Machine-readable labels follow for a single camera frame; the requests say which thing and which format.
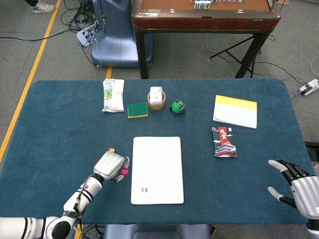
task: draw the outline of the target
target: white snack package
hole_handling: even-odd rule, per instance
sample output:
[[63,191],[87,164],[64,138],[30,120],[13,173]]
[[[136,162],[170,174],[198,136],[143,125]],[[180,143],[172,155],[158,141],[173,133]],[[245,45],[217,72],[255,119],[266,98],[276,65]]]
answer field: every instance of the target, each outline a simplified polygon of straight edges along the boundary
[[124,112],[123,106],[124,80],[105,79],[103,81],[104,112]]
[[163,103],[163,88],[152,86],[150,88],[150,103],[152,106],[160,106]]

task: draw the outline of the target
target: yellow floor line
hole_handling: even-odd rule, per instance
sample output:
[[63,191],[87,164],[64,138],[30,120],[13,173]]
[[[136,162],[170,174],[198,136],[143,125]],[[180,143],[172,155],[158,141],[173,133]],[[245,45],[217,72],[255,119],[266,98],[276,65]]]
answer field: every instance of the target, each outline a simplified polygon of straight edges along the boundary
[[74,239],[81,239],[82,238],[82,232],[81,232],[80,224],[78,224],[76,227],[78,228],[79,231],[75,232]]
[[109,66],[109,67],[108,67],[108,71],[106,72],[105,78],[106,78],[106,79],[110,79],[110,78],[111,78],[111,75],[112,75],[112,66]]
[[[56,14],[58,12],[60,3],[61,3],[61,0],[58,0],[56,5],[55,5],[55,11],[52,14],[51,20],[49,22],[48,28],[46,29],[44,37],[48,37],[50,35],[50,32],[51,32],[51,29],[52,29]],[[42,44],[41,44],[40,49],[38,51],[38,54],[37,54],[37,56],[35,58],[33,67],[31,69],[30,75],[28,77],[28,80],[26,81],[26,84],[24,86],[24,89],[23,89],[23,92],[21,94],[20,100],[19,100],[18,105],[17,105],[17,107],[16,107],[16,109],[14,111],[13,117],[12,117],[10,125],[9,125],[9,128],[8,128],[8,130],[7,130],[7,132],[6,132],[5,136],[4,136],[4,140],[3,140],[1,148],[0,148],[0,163],[1,163],[2,158],[4,156],[5,149],[6,149],[7,145],[8,145],[8,143],[9,143],[9,140],[10,140],[11,134],[13,132],[13,128],[15,126],[15,123],[16,123],[16,121],[18,119],[19,114],[20,114],[20,111],[21,111],[22,105],[24,103],[26,94],[28,93],[28,90],[29,90],[30,85],[32,83],[36,68],[38,67],[39,61],[41,59],[41,56],[43,54],[43,51],[44,51],[44,48],[45,48],[45,45],[46,45],[46,42],[47,42],[47,39],[44,39],[42,41]]]

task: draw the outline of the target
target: green sponge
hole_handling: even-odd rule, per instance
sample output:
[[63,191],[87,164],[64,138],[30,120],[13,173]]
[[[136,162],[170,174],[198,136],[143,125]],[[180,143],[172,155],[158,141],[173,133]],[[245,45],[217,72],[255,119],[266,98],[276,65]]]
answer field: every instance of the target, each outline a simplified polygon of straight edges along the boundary
[[128,105],[129,119],[142,118],[149,116],[148,103],[138,103]]

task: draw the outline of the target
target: green toy ball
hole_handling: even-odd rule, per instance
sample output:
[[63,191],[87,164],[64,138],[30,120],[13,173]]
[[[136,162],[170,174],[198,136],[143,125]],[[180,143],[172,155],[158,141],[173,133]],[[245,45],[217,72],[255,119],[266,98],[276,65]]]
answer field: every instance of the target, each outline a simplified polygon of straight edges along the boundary
[[169,110],[172,112],[174,112],[175,114],[182,114],[185,111],[185,104],[183,101],[174,101],[171,104],[171,107],[169,108]]

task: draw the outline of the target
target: white sneaker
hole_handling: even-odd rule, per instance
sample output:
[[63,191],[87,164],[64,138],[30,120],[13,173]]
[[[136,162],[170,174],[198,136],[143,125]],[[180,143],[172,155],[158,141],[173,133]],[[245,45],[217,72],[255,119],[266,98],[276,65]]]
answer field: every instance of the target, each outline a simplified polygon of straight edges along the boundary
[[32,7],[33,13],[49,13],[55,10],[54,5],[45,4],[42,1],[39,1],[35,6]]

